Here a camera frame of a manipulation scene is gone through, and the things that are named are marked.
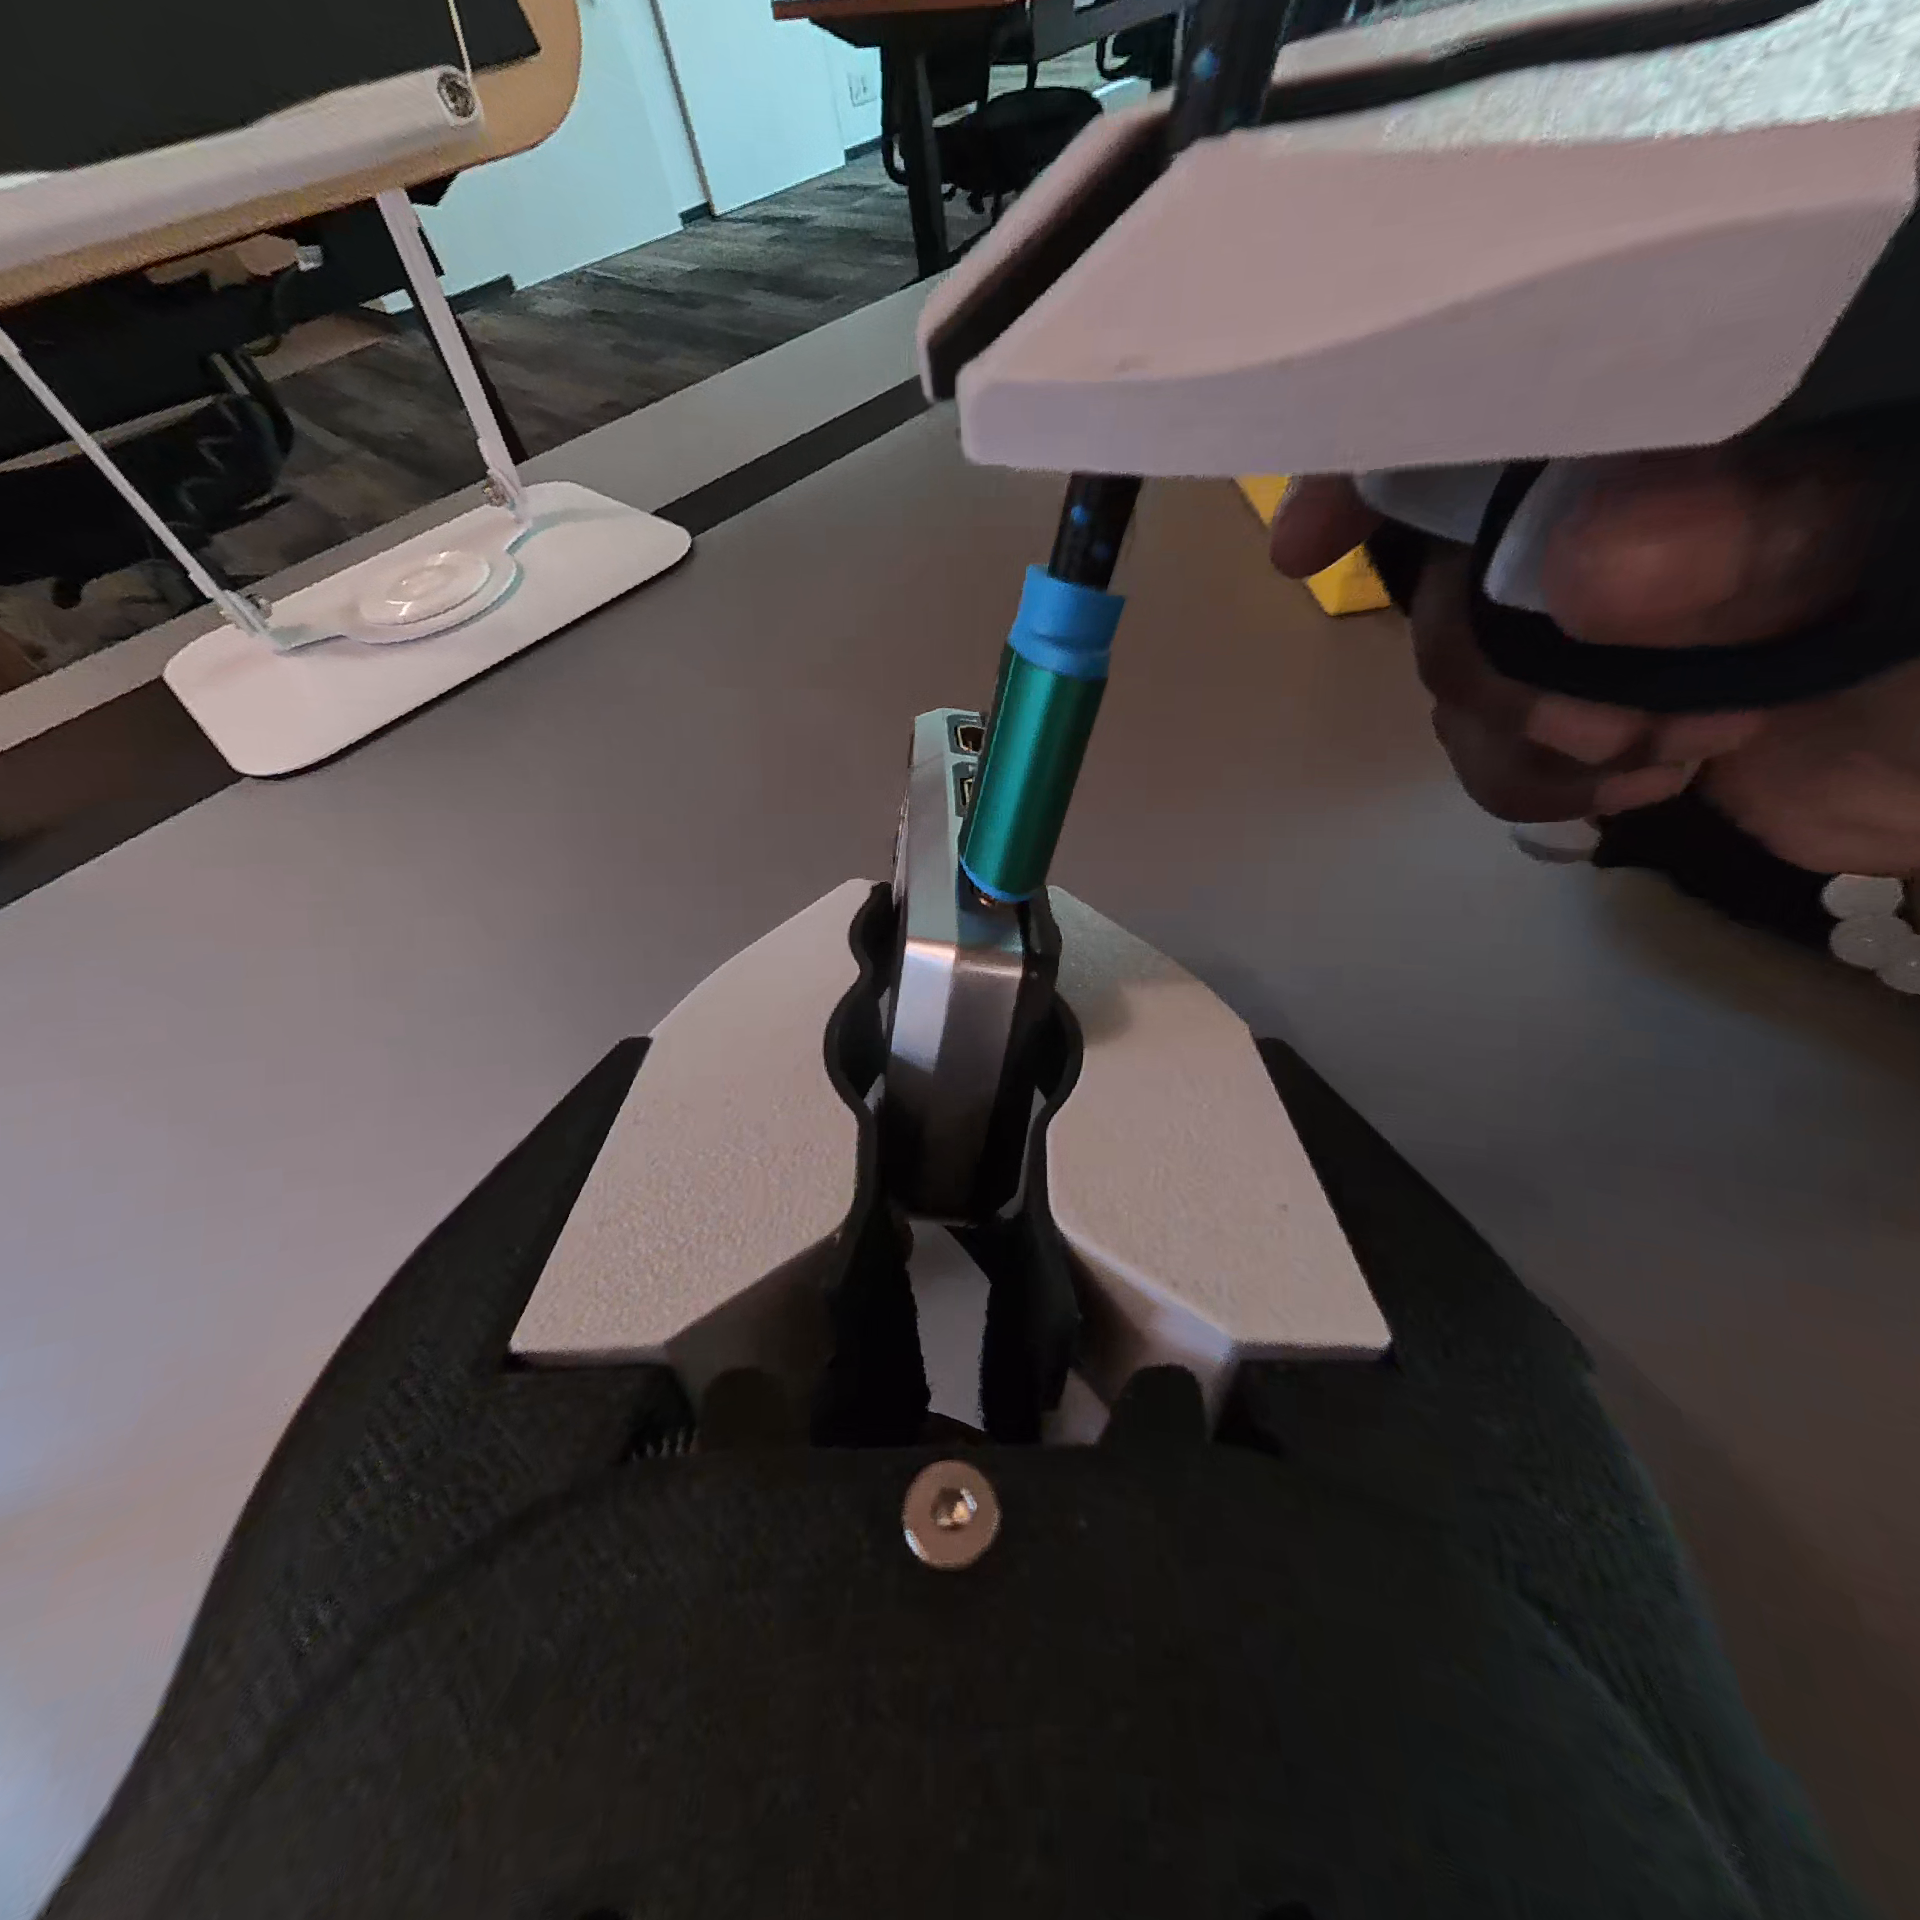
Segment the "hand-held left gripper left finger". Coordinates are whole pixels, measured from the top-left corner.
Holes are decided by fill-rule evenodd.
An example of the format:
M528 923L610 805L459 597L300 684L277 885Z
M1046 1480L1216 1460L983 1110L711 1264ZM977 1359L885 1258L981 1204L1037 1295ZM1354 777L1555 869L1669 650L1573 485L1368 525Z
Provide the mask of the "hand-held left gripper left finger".
M850 878L739 948L649 1034L508 1340L533 1371L656 1367L695 1409L771 1381L835 1416L872 1203L863 1063L888 885Z

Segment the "white tablet stand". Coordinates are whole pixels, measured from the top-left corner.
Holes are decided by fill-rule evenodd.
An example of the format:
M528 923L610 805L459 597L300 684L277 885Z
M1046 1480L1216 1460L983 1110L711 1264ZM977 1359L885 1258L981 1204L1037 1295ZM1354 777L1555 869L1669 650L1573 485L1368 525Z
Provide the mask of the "white tablet stand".
M282 779L344 756L420 708L519 658L690 556L692 535L573 482L532 482L512 455L459 334L420 218L417 180L488 158L484 85L465 46L395 77L310 93L195 138L116 157L4 166L4 275L29 277L85 250L172 232L189 250L242 237L242 209L315 194L352 176L374 199L413 308L459 399L484 461L482 503L441 526L276 599L232 588L4 334L12 382L59 432L95 485L216 610L159 671L225 767Z

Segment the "dark grey usb hub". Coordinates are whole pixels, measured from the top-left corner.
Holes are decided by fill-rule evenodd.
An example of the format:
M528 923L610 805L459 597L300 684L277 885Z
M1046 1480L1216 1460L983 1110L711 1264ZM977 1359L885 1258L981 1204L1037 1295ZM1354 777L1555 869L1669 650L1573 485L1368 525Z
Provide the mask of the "dark grey usb hub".
M880 1171L903 1213L949 1227L1019 1189L1062 955L1043 903L994 901L960 864L983 740L973 711L915 716L891 864Z

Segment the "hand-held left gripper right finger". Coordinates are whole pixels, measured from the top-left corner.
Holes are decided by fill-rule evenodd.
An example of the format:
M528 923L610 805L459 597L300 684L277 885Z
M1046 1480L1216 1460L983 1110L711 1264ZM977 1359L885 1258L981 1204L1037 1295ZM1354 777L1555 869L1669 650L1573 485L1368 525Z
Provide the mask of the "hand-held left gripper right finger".
M1372 1363L1389 1331L1249 1027L1065 888L1072 1086L1046 1125L1082 1375Z

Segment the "yellow plastic bin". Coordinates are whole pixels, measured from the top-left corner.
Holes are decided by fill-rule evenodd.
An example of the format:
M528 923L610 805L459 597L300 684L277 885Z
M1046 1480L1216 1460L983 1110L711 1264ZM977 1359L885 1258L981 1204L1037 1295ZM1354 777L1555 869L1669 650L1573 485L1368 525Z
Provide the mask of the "yellow plastic bin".
M1287 488L1290 476L1284 474L1242 474L1235 479L1237 495L1263 531L1271 531ZM1387 613L1393 606L1364 546L1349 549L1329 566L1303 579L1301 586L1328 619Z

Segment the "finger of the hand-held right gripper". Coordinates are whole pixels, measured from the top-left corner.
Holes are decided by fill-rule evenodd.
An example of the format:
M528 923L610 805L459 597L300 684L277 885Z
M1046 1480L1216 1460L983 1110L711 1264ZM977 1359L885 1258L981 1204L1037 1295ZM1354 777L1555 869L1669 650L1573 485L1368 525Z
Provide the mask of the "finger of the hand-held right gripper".
M951 399L969 462L1138 476L1524 462L1413 331L1473 253L1835 226L1837 300L1915 228L1913 26L1759 26L1516 70L1177 157Z
M1161 105L1091 127L925 300L932 402L1204 138L1415 103L1535 69L1657 55L1766 28L1800 3L1188 4Z

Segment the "person's right hand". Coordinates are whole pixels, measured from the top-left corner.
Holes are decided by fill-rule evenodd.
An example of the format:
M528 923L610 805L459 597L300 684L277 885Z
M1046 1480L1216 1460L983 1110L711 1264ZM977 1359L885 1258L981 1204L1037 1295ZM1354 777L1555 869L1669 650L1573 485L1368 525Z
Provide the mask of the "person's right hand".
M1879 550L1915 446L1860 434L1631 457L1549 528L1547 616L1595 646L1770 642L1839 613ZM1771 713L1657 719L1500 677L1470 625L1470 554L1423 556L1413 666L1452 774L1510 824L1603 818L1690 786L1788 864L1915 882L1915 665Z

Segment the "black braided cable green plugs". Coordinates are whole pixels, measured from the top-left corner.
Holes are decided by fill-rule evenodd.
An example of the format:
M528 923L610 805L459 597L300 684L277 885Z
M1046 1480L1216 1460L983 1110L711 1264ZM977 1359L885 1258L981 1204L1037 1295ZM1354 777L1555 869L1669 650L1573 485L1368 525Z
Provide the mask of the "black braided cable green plugs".
M1182 36L1155 173L1198 143L1253 127L1303 4L1195 4ZM1111 579L1139 474L1075 473L1043 566L1030 566L1006 637L957 870L999 906L1035 901L1048 878L1101 705L1121 599Z

